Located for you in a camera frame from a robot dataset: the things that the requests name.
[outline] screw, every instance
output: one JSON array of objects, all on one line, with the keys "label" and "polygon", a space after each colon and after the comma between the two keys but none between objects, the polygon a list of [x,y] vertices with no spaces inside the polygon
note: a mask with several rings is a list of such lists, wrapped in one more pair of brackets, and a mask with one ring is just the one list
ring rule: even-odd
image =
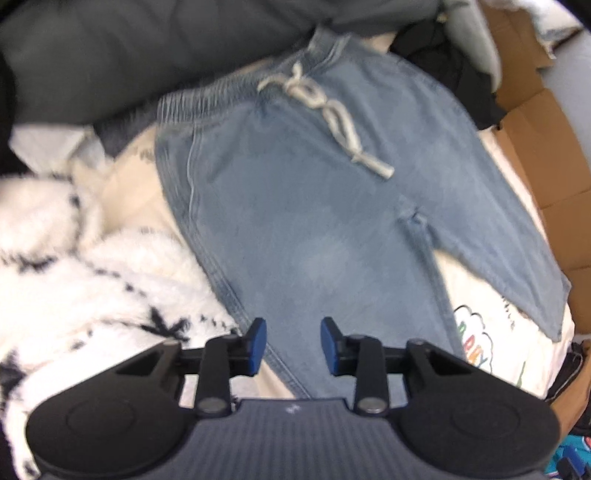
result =
[{"label": "screw", "polygon": [[357,408],[370,415],[377,415],[385,412],[388,408],[388,404],[381,398],[365,397],[359,400]]},{"label": "screw", "polygon": [[204,398],[197,404],[197,408],[208,415],[218,415],[226,410],[228,404],[217,397]]}]

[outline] gray pillow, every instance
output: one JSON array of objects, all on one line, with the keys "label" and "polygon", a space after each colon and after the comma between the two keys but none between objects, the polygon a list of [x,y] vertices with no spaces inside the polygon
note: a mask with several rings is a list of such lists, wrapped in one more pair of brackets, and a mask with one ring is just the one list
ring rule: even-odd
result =
[{"label": "gray pillow", "polygon": [[18,122],[88,124],[293,45],[317,24],[375,35],[439,0],[29,0],[0,25]]}]

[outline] white drawstring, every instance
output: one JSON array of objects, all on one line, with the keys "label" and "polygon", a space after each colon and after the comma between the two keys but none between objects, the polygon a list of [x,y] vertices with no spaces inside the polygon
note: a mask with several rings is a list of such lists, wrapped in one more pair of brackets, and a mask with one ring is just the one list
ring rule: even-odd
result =
[{"label": "white drawstring", "polygon": [[293,76],[281,73],[271,75],[259,82],[256,87],[261,91],[269,84],[275,83],[283,87],[283,91],[302,102],[308,108],[322,108],[322,116],[329,130],[339,145],[352,156],[353,162],[359,162],[376,174],[389,179],[394,174],[394,167],[363,151],[361,139],[355,130],[355,124],[347,107],[338,100],[328,99],[320,85],[314,80],[303,76],[301,63],[293,66]]}]

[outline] gray fabric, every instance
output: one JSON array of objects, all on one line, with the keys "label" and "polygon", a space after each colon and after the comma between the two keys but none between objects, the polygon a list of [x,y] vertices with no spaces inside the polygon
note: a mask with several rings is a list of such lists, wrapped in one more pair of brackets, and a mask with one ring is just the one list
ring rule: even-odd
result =
[{"label": "gray fabric", "polygon": [[446,34],[479,72],[488,73],[492,91],[501,85],[501,58],[476,0],[443,0]]},{"label": "gray fabric", "polygon": [[317,24],[377,34],[439,0],[36,0],[0,26],[19,122],[93,123],[288,49]]},{"label": "gray fabric", "polygon": [[577,35],[555,54],[554,66],[543,72],[544,84],[556,95],[591,167],[591,34]]}]

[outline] seam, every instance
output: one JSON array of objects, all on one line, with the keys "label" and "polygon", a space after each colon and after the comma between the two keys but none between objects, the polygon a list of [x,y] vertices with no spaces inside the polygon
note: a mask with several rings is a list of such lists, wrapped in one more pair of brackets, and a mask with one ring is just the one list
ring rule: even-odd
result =
[{"label": "seam", "polygon": [[187,182],[191,188],[191,193],[189,194],[189,218],[192,217],[193,214],[193,203],[195,200],[195,180],[193,176],[190,174],[189,170],[193,165],[193,150],[195,149],[195,144],[199,143],[197,146],[197,155],[201,153],[201,146],[203,144],[203,136],[200,135],[199,139],[197,139],[197,128],[193,128],[193,138],[191,143],[191,148],[189,149],[188,159],[187,159],[187,167],[185,173],[187,175]]}]

